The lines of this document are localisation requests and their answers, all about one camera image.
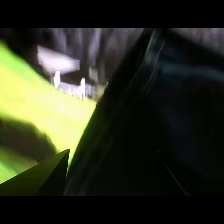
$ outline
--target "dark triangular shape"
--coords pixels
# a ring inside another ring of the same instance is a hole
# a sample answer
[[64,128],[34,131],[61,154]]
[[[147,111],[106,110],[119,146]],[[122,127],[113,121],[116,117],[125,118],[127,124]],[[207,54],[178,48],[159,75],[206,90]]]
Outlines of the dark triangular shape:
[[0,196],[46,195],[49,192],[46,182],[52,187],[50,181],[55,181],[56,176],[58,181],[62,183],[57,183],[57,190],[53,190],[53,192],[57,192],[57,194],[63,192],[64,186],[62,185],[64,178],[66,178],[68,155],[69,149],[4,182],[0,185]]

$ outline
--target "lawn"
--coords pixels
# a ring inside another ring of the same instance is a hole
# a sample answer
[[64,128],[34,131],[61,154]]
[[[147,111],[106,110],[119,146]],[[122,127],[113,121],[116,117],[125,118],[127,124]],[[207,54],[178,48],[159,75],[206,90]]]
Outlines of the lawn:
[[[70,163],[95,102],[59,92],[3,43],[0,43],[0,77],[0,117],[33,123],[48,134],[58,152],[71,150]],[[0,148],[0,183],[35,164]]]

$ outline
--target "dark trousers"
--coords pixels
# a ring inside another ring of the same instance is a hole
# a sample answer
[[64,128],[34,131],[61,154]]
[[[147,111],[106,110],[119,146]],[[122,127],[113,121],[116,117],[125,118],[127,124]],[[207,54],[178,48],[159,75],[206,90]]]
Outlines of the dark trousers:
[[144,34],[78,145],[65,195],[224,194],[224,60]]

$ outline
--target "person in white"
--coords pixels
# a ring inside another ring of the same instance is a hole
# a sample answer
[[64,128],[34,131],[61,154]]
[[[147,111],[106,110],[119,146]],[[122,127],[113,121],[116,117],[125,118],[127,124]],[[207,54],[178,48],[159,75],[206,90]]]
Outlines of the person in white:
[[84,78],[81,79],[80,83],[80,91],[81,91],[81,99],[84,99],[86,96],[86,81]]
[[56,71],[55,75],[54,75],[54,87],[56,89],[58,89],[59,85],[61,82],[61,75],[60,75],[60,71]]

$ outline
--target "grass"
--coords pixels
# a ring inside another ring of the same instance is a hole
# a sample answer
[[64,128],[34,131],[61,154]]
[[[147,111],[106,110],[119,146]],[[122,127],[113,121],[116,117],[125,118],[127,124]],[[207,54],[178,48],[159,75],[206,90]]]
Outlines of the grass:
[[[71,150],[70,163],[95,102],[59,92],[3,43],[0,77],[0,117],[34,124],[51,138],[58,152]],[[12,156],[0,148],[0,183],[34,165],[36,162]]]

